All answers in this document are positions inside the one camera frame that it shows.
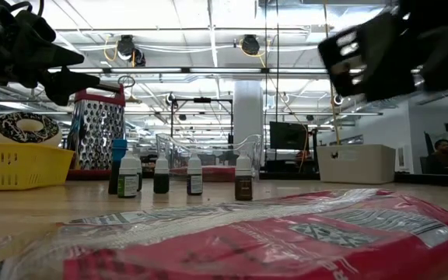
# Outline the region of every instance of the computer monitor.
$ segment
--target computer monitor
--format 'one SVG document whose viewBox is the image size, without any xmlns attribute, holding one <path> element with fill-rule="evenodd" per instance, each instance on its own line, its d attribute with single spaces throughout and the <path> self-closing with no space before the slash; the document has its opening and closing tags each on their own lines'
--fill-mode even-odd
<svg viewBox="0 0 448 280">
<path fill-rule="evenodd" d="M 271 121 L 271 149 L 303 150 L 306 141 L 306 131 L 301 124 L 290 124 Z"/>
</svg>

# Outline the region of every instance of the yellow plastic basket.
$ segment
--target yellow plastic basket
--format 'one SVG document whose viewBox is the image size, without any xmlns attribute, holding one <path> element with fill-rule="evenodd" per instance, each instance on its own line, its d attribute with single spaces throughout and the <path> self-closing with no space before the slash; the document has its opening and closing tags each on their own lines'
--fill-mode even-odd
<svg viewBox="0 0 448 280">
<path fill-rule="evenodd" d="M 0 144 L 0 190 L 63 184 L 73 151 L 35 144 Z"/>
</svg>

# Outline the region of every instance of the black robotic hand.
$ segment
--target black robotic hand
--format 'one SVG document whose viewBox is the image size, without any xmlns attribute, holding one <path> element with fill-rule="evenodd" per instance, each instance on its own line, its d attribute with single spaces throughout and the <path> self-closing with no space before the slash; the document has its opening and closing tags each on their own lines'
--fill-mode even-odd
<svg viewBox="0 0 448 280">
<path fill-rule="evenodd" d="M 12 11 L 25 8 L 16 16 Z M 84 57 L 73 51 L 52 44 L 56 33 L 40 14 L 44 1 L 40 1 L 38 15 L 32 13 L 29 2 L 13 6 L 0 0 L 0 85 L 19 82 L 27 88 L 41 83 L 50 100 L 65 106 L 71 94 L 96 86 L 100 78 L 70 72 L 69 65 L 77 65 Z M 61 67 L 61 72 L 51 74 L 48 69 Z"/>
<path fill-rule="evenodd" d="M 327 38 L 319 52 L 338 94 L 365 93 L 368 101 L 416 90 L 448 89 L 448 4 L 399 0 L 359 26 Z"/>
</svg>

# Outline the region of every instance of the donut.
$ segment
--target donut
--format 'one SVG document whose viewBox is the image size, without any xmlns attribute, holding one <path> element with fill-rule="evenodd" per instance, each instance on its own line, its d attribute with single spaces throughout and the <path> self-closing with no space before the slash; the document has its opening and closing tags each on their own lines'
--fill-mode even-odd
<svg viewBox="0 0 448 280">
<path fill-rule="evenodd" d="M 26 112 L 0 116 L 0 143 L 35 143 L 58 147 L 61 130 L 49 117 Z"/>
</svg>

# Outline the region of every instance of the bottle label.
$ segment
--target bottle label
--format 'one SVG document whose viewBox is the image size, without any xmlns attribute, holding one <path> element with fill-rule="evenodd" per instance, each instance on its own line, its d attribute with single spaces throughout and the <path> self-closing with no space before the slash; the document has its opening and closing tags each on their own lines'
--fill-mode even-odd
<svg viewBox="0 0 448 280">
<path fill-rule="evenodd" d="M 252 178 L 250 176 L 238 176 L 235 182 L 237 200 L 251 200 L 253 197 Z"/>
<path fill-rule="evenodd" d="M 118 176 L 118 195 L 135 196 L 138 190 L 138 174 Z"/>
<path fill-rule="evenodd" d="M 188 183 L 190 184 L 190 193 L 200 194 L 203 192 L 203 178 L 201 175 L 190 175 Z"/>
</svg>

